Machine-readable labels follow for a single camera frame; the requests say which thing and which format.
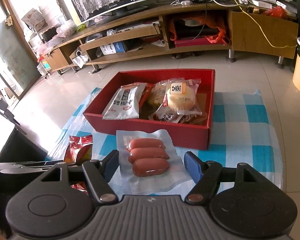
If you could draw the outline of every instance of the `cardboard box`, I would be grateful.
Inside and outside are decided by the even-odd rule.
[[[176,77],[201,79],[198,93],[207,95],[205,109],[202,110],[208,114],[208,118],[204,120],[202,125],[167,123],[143,119],[102,119],[103,110],[117,89],[122,85],[128,85],[134,82],[157,83],[161,80]],[[159,129],[165,129],[170,134],[174,146],[207,150],[211,137],[214,84],[215,70],[213,69],[161,69],[119,72],[110,80],[103,90],[101,90],[83,114],[92,127],[101,133],[115,135],[117,130],[152,133]]]
[[[127,52],[132,48],[134,40],[135,39],[126,40],[126,41],[116,41],[114,43],[101,45],[100,48],[103,55]]]

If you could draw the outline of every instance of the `sausage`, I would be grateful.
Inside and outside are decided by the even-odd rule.
[[[139,138],[139,139],[133,139],[130,141],[127,149],[128,151],[131,151],[135,148],[161,148],[164,149],[165,146],[161,140],[158,139],[152,139],[152,138]]]
[[[138,177],[146,177],[163,174],[170,164],[165,159],[138,159],[132,165],[133,174]]]
[[[134,148],[130,151],[128,161],[134,163],[138,159],[161,158],[168,160],[170,157],[165,150],[161,148]]]

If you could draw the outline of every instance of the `wooden tv stand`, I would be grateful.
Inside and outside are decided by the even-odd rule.
[[[94,72],[98,72],[100,70],[99,64],[113,63],[164,54],[217,49],[229,50],[228,60],[230,62],[235,61],[235,50],[276,55],[279,56],[280,59],[282,59],[283,57],[294,58],[295,48],[278,49],[271,47],[261,33],[258,25],[249,16],[242,13],[238,7],[227,8],[219,6],[215,3],[208,3],[207,10],[227,11],[227,24],[229,27],[228,35],[230,36],[231,41],[230,44],[210,44],[176,48],[174,46],[174,43],[170,41],[170,33],[168,30],[170,15],[189,11],[205,11],[205,8],[206,4],[193,4],[187,6],[161,5],[156,8],[151,8],[146,11],[126,16],[103,25],[93,25],[70,37],[67,37],[61,44],[46,52],[44,58],[47,60],[52,71],[59,71],[68,67],[72,67],[75,71],[77,71],[75,68],[76,65],[72,64],[71,62],[70,55],[77,49],[77,47],[80,47],[82,51],[87,52],[89,61],[86,63],[86,65],[93,65]],[[264,33],[273,45],[283,47],[285,45],[295,46],[297,44],[297,23],[259,14],[251,14],[251,16],[260,24]],[[98,33],[108,29],[114,29],[120,25],[154,17],[159,18],[160,26],[150,26],[128,30],[85,43],[86,37],[94,33]],[[158,35],[158,33],[160,33],[166,41],[169,41],[165,47],[158,47],[152,44],[147,44],[143,46],[142,49],[136,51],[104,55],[99,58],[96,57],[96,50],[101,45],[113,43],[116,41],[124,41],[132,38]]]

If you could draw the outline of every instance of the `tablecloth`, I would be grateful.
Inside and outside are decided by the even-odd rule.
[[[48,153],[47,160],[63,160],[69,135],[93,135],[92,158],[102,160],[116,149],[116,136],[96,132],[85,119],[83,112],[100,92],[95,88],[74,112]],[[176,147],[182,158],[186,151],[192,151],[201,160],[214,160],[224,167],[237,166],[245,162],[282,188],[282,156],[274,127],[266,112],[262,97],[257,91],[254,95],[239,92],[214,94],[213,126],[209,150],[202,151]],[[113,190],[122,195],[119,169],[109,183]],[[171,192],[160,194],[180,194],[182,197],[193,187],[194,182],[184,182]],[[232,187],[233,183],[222,183],[220,190]]]

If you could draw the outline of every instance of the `power strip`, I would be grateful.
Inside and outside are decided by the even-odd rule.
[[[252,4],[255,6],[261,7],[261,8],[267,8],[267,9],[272,9],[272,4],[263,2],[263,1],[258,1],[258,0],[250,0]]]

